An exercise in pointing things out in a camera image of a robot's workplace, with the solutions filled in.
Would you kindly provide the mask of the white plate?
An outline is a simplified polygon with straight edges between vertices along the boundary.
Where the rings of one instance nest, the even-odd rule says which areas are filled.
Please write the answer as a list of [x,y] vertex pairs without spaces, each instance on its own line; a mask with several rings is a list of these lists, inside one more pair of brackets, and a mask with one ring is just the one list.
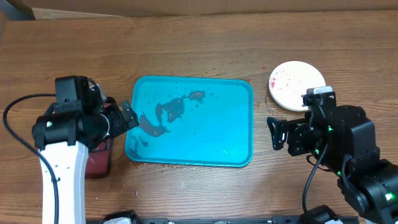
[[278,65],[269,77],[271,97],[281,107],[291,111],[306,111],[302,95],[310,88],[326,86],[323,75],[312,65],[289,61]]

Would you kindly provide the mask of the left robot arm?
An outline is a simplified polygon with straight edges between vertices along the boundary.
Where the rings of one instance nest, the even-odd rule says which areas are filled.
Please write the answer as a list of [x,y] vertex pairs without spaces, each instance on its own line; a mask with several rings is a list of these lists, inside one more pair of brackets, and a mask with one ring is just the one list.
[[43,180],[43,223],[85,223],[85,172],[91,151],[139,124],[125,100],[83,110],[81,100],[52,103],[32,128]]

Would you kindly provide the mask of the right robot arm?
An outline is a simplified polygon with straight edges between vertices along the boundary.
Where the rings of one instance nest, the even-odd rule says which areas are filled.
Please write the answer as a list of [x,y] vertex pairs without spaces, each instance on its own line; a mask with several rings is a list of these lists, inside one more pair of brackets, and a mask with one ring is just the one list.
[[373,223],[397,223],[397,166],[380,157],[376,128],[360,106],[317,106],[301,119],[268,117],[272,147],[311,154],[334,173],[345,201]]

